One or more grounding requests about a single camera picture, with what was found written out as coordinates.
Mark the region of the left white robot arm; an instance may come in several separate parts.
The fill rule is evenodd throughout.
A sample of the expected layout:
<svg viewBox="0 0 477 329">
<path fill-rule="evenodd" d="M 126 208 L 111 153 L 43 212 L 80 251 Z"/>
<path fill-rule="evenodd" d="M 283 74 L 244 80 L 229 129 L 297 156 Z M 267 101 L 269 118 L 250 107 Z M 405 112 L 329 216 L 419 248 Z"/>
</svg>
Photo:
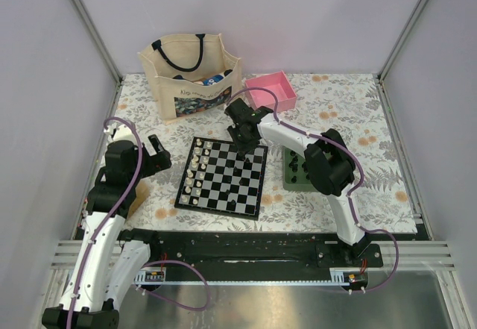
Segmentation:
<svg viewBox="0 0 477 329">
<path fill-rule="evenodd" d="M 171 155 L 159 138 L 150 135 L 148 141 L 153 154 L 135 144 L 132 135 L 107 146 L 105 164 L 87 196 L 75 268 L 60 303 L 44 310 L 45 328 L 117 328 L 119 308 L 137 272 L 161 259 L 152 231 L 121 230 L 139 182 L 171 167 Z"/>
</svg>

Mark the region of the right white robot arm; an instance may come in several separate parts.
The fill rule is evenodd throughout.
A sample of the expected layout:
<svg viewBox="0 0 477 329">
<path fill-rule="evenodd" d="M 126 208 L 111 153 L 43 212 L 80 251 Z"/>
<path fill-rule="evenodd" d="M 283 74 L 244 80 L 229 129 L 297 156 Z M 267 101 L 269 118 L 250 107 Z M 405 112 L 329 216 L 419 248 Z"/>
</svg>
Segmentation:
<svg viewBox="0 0 477 329">
<path fill-rule="evenodd" d="M 240 155 L 251 153 L 261 140 L 269 140 L 305 160 L 309 180 L 327 197 L 336 233 L 344 243 L 339 248 L 341 261 L 348 266 L 358 265 L 366 256 L 362 245 L 366 231 L 350 203 L 357 159 L 347 150 L 341 135 L 333 129 L 320 135 L 312 134 L 278 119 L 272 109 L 254 110 L 240 98 L 230 102 L 224 112 L 233 122 L 227 131 Z"/>
</svg>

